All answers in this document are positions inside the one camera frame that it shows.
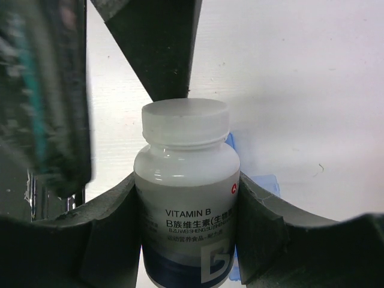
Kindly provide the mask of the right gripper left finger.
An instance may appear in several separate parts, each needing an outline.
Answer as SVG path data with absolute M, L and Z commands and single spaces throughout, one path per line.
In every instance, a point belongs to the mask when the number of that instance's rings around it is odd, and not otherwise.
M 53 220 L 1 218 L 2 287 L 134 287 L 140 254 L 134 177 Z

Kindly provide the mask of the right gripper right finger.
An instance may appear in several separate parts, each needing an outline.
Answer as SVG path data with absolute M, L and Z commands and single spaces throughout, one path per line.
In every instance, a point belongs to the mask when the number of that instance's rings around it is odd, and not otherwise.
M 334 221 L 241 175 L 236 234 L 247 287 L 382 287 L 383 215 Z

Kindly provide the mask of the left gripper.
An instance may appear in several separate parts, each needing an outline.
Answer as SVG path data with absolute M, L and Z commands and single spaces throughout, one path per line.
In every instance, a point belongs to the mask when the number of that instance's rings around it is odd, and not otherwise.
M 58 197 L 91 180 L 83 1 L 1 2 L 1 147 Z

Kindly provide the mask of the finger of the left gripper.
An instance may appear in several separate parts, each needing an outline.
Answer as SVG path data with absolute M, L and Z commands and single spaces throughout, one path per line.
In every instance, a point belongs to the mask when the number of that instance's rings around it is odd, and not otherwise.
M 188 96 L 201 0 L 92 4 L 152 101 Z

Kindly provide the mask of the blue weekly pill organizer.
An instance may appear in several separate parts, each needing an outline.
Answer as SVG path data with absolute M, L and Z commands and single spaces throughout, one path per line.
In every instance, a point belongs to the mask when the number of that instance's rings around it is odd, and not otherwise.
M 230 145 L 234 150 L 237 151 L 235 137 L 232 133 L 229 133 L 226 143 Z M 280 186 L 277 182 L 277 178 L 275 175 L 261 175 L 261 176 L 251 176 L 251 180 L 253 180 L 258 186 L 263 189 L 269 191 L 273 195 L 280 197 Z M 237 249 L 235 249 L 234 253 L 234 262 L 232 266 L 232 270 L 229 274 L 230 281 L 240 281 L 241 276 L 239 272 L 239 263 L 238 263 L 238 254 Z

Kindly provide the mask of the white capped pill bottle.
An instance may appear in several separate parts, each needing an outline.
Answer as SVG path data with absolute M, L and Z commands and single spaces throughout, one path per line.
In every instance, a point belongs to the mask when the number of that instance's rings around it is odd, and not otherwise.
M 226 103 L 157 101 L 142 109 L 134 161 L 146 272 L 158 287 L 219 287 L 233 266 L 240 160 Z

